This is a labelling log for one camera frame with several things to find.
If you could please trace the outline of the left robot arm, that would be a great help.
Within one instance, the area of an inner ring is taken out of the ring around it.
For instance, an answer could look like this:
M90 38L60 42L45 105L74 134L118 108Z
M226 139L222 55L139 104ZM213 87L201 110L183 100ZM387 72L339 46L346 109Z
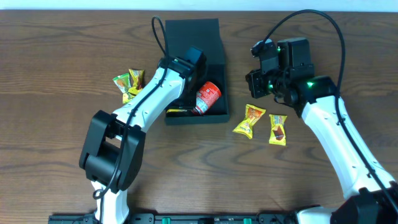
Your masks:
M127 190L142 165L146 134L164 109L194 93L206 70L202 50L190 47L183 57L166 55L152 80L130 102L111 114L99 110L91 119L79 159L95 191L96 223L125 223Z

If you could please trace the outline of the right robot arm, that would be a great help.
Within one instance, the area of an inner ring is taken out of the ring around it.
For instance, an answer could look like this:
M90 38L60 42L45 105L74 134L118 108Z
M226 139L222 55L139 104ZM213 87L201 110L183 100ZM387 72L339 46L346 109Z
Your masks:
M397 223L397 182L356 130L333 80L315 75L308 40L261 40L251 53L261 64L246 75L252 97L273 94L295 110L324 148L345 198L339 208L296 211L296 223Z

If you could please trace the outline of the orange biscuit packet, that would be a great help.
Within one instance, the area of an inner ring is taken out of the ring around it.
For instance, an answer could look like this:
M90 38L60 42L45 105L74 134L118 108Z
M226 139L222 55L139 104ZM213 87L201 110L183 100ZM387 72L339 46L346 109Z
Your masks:
M186 109L168 109L166 113L191 113L192 110L186 110Z

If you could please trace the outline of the red chips can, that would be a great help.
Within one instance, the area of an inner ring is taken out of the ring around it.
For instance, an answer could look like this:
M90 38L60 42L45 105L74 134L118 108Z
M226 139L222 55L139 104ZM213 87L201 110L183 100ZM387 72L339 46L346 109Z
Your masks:
M206 82L196 93L193 114L204 115L221 96L221 90L213 82Z

